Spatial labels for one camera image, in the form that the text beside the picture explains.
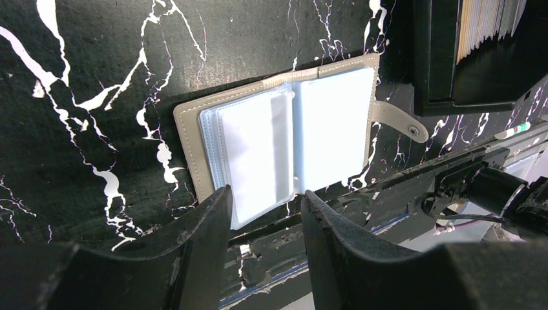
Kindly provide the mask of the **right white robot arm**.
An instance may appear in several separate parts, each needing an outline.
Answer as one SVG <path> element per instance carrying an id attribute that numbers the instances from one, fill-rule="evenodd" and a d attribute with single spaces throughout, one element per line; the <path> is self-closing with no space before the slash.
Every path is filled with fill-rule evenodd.
<path id="1" fill-rule="evenodd" d="M 457 202 L 471 202 L 488 215 L 449 211 Z M 445 172 L 434 191 L 425 194 L 422 211 L 437 220 L 472 220 L 500 224 L 522 239 L 547 236 L 547 178 L 529 183 L 487 162 Z"/>

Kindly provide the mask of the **stack of credit cards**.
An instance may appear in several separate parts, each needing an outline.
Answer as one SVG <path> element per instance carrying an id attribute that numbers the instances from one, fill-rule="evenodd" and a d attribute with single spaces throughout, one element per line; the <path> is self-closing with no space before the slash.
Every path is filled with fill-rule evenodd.
<path id="1" fill-rule="evenodd" d="M 462 1 L 456 63 L 486 40 L 499 41 L 507 35 L 513 36 L 526 5 L 526 0 Z"/>

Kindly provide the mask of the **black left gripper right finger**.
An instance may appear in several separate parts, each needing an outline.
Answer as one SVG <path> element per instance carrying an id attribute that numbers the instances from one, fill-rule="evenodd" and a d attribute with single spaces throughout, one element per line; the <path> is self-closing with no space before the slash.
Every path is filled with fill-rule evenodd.
<path id="1" fill-rule="evenodd" d="M 546 309 L 547 241 L 444 243 L 418 252 L 314 192 L 301 219 L 316 309 Z"/>

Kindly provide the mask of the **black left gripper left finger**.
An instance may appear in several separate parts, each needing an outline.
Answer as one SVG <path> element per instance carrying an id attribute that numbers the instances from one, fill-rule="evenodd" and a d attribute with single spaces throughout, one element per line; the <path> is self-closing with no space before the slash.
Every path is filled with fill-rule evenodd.
<path id="1" fill-rule="evenodd" d="M 2 309 L 217 309 L 231 187 L 122 250 L 76 243 L 1 248 Z"/>

